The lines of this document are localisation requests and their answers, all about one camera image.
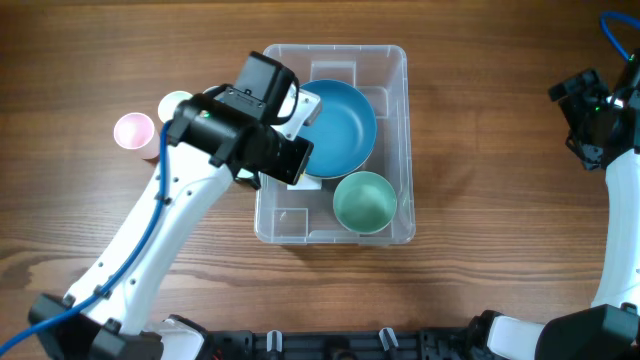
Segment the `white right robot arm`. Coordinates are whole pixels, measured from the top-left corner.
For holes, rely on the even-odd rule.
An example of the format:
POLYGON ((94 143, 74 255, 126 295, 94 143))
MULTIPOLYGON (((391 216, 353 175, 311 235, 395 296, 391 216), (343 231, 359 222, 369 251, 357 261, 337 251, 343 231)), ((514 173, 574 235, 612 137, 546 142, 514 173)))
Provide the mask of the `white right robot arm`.
POLYGON ((586 310, 539 324, 495 312, 475 318, 468 340, 503 359, 636 359, 639 356, 639 53, 614 88, 594 69, 548 91, 568 123, 566 147, 605 174, 608 231, 603 270, 586 310))

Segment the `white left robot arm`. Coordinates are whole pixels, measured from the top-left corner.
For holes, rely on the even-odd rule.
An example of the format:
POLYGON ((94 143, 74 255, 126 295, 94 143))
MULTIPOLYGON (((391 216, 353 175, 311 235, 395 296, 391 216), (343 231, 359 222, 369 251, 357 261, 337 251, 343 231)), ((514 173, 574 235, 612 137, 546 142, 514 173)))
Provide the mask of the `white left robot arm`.
POLYGON ((152 324, 159 287, 195 225, 231 184, 294 185, 321 109, 292 70, 251 53, 237 80, 181 101, 161 130, 154 175, 107 249, 63 296, 32 305, 28 334, 52 359, 209 359, 214 345, 180 316, 152 324))

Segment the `mint green bowl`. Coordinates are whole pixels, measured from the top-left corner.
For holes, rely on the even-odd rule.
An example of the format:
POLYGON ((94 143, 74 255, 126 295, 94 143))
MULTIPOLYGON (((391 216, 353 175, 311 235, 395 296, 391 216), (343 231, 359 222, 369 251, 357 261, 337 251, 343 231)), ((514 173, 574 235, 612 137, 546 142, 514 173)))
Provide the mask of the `mint green bowl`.
POLYGON ((392 185, 381 175, 359 171, 346 176, 333 195, 337 220, 349 231, 374 234, 393 220, 398 200, 392 185))

